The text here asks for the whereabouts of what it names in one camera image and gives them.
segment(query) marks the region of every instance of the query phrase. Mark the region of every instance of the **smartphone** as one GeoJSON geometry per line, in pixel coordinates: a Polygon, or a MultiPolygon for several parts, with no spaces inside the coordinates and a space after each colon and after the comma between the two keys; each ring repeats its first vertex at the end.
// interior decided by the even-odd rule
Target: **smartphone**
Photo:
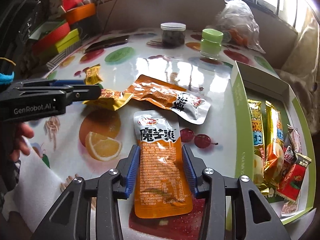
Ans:
{"type": "Polygon", "coordinates": [[[98,41],[94,44],[91,44],[86,50],[85,53],[97,50],[97,49],[103,49],[103,48],[108,48],[111,46],[115,46],[115,45],[121,45],[121,44],[125,44],[128,42],[128,38],[130,37],[130,35],[125,35],[125,36],[120,36],[120,37],[114,37],[111,39],[106,39],[103,41],[98,41]]]}

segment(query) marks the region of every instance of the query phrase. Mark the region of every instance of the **screw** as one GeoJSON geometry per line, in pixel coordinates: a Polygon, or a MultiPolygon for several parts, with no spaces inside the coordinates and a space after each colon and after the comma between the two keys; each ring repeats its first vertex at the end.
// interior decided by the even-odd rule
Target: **screw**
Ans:
{"type": "Polygon", "coordinates": [[[241,179],[243,182],[248,182],[248,181],[250,180],[247,175],[242,175],[242,176],[240,177],[240,179],[241,179]]]}
{"type": "Polygon", "coordinates": [[[117,169],[111,169],[111,170],[109,170],[109,174],[110,175],[116,175],[116,174],[118,174],[118,170],[117,169]]]}
{"type": "Polygon", "coordinates": [[[76,183],[76,184],[78,184],[78,183],[82,182],[82,178],[81,178],[81,177],[75,177],[75,178],[73,179],[73,182],[76,183]]]}
{"type": "Polygon", "coordinates": [[[204,169],[204,173],[205,174],[213,174],[214,170],[212,168],[206,168],[206,169],[204,169]]]}

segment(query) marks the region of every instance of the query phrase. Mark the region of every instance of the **open cardboard box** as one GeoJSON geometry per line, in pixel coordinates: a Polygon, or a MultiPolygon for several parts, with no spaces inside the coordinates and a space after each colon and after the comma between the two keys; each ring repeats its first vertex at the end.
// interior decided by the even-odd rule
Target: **open cardboard box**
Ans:
{"type": "MultiPolygon", "coordinates": [[[[287,224],[313,208],[316,190],[316,163],[307,120],[290,85],[277,77],[274,72],[271,73],[268,70],[261,70],[241,62],[236,62],[231,72],[231,85],[237,130],[236,178],[243,174],[253,178],[254,150],[251,114],[247,99],[257,99],[255,93],[260,95],[258,96],[260,97],[258,98],[260,101],[268,100],[273,103],[273,100],[278,102],[279,108],[282,108],[279,110],[284,127],[284,138],[286,137],[286,123],[297,128],[301,137],[302,154],[307,155],[312,160],[307,168],[301,187],[298,213],[294,216],[281,219],[283,224],[287,224]]],[[[271,206],[279,217],[281,217],[281,208],[283,206],[283,201],[281,200],[280,197],[278,197],[278,201],[269,201],[268,199],[269,202],[273,202],[271,206]]]]}

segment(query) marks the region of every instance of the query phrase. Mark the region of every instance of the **glass jar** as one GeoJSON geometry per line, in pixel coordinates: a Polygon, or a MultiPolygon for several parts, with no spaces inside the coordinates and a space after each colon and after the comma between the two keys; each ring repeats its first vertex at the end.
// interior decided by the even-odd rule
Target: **glass jar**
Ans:
{"type": "Polygon", "coordinates": [[[214,29],[204,29],[200,42],[200,54],[202,56],[218,59],[221,51],[223,33],[214,29]]]}
{"type": "Polygon", "coordinates": [[[184,44],[186,25],[182,23],[162,23],[162,44],[178,47],[184,44]]]}

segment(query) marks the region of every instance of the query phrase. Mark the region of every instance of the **yellow cable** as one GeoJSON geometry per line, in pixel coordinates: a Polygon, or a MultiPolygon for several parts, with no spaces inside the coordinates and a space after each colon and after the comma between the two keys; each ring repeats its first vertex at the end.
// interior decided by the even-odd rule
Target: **yellow cable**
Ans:
{"type": "Polygon", "coordinates": [[[12,63],[14,66],[16,65],[12,60],[9,60],[9,59],[7,59],[7,58],[5,58],[5,57],[0,57],[0,59],[4,59],[4,60],[6,60],[6,61],[9,61],[9,62],[12,63]]]}

